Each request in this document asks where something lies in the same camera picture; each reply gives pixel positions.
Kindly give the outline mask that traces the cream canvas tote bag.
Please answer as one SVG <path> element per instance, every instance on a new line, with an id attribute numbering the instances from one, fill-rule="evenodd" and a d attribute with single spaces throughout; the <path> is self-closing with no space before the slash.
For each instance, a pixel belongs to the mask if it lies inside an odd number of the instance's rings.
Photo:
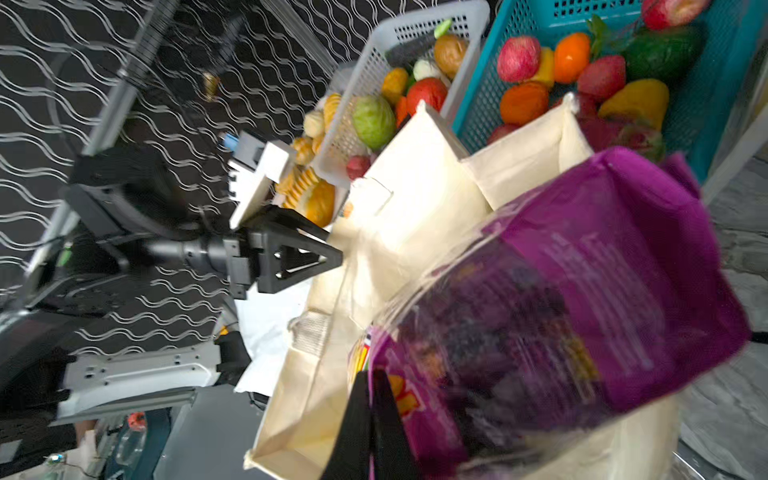
<path id="1" fill-rule="evenodd" d="M 316 479 L 341 426 L 351 356 L 376 314 L 407 283 L 516 193 L 592 152 L 573 95 L 487 149 L 470 154 L 422 104 L 364 177 L 354 181 L 330 235 L 343 264 L 312 281 L 247 470 Z"/>

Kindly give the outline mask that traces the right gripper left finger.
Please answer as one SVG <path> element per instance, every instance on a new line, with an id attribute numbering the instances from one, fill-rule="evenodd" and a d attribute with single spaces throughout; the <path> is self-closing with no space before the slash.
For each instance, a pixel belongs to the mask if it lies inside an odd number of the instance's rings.
<path id="1" fill-rule="evenodd" d="M 341 426 L 322 480 L 369 480 L 374 467 L 374 387 L 368 370 L 353 380 Z"/>

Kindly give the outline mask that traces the white plastic grocery bag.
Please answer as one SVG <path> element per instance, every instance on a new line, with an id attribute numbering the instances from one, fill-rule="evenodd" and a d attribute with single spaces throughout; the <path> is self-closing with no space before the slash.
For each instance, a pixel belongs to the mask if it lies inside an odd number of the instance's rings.
<path id="1" fill-rule="evenodd" d="M 239 331 L 251 358 L 234 391 L 271 397 L 282 370 L 292 334 L 289 323 L 305 310 L 311 280 L 275 294 L 260 293 L 257 286 L 245 300 L 236 300 Z"/>

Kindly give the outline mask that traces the purple snack bag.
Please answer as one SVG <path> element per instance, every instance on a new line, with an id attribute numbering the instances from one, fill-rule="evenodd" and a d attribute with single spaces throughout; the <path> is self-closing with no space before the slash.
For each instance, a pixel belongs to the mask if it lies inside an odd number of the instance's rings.
<path id="1" fill-rule="evenodd" d="M 510 201 L 372 325 L 411 459 L 376 479 L 519 477 L 735 355 L 747 315 L 696 177 L 613 147 Z"/>

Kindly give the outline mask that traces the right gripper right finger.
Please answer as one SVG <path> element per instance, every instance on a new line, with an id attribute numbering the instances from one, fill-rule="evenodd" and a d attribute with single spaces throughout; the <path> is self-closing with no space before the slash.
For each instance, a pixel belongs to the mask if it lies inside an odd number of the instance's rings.
<path id="1" fill-rule="evenodd" d="M 387 374 L 373 372 L 372 460 L 374 479 L 419 479 Z"/>

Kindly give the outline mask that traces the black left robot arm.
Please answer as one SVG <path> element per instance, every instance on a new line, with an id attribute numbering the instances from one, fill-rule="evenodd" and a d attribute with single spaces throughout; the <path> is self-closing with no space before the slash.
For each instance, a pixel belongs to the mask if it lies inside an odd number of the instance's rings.
<path id="1" fill-rule="evenodd" d="M 65 338 L 107 317 L 154 268 L 225 280 L 230 295 L 275 294 L 335 269 L 343 255 L 299 213 L 267 205 L 244 226 L 215 231 L 183 201 L 149 149 L 116 146 L 75 162 L 61 195 L 73 229 L 44 245 L 41 261 L 1 313 L 1 418 L 77 420 L 110 403 L 167 390 L 236 384 L 249 357 L 237 333 L 177 351 L 86 358 Z"/>

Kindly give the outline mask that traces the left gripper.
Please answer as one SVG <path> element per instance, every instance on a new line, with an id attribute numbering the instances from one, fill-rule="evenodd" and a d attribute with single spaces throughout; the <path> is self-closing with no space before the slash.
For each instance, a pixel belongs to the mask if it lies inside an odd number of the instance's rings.
<path id="1" fill-rule="evenodd" d="M 340 267 L 343 253 L 329 233 L 292 209 L 267 205 L 245 224 L 245 233 L 224 237 L 230 294 L 245 300 L 252 286 L 276 294 Z"/>

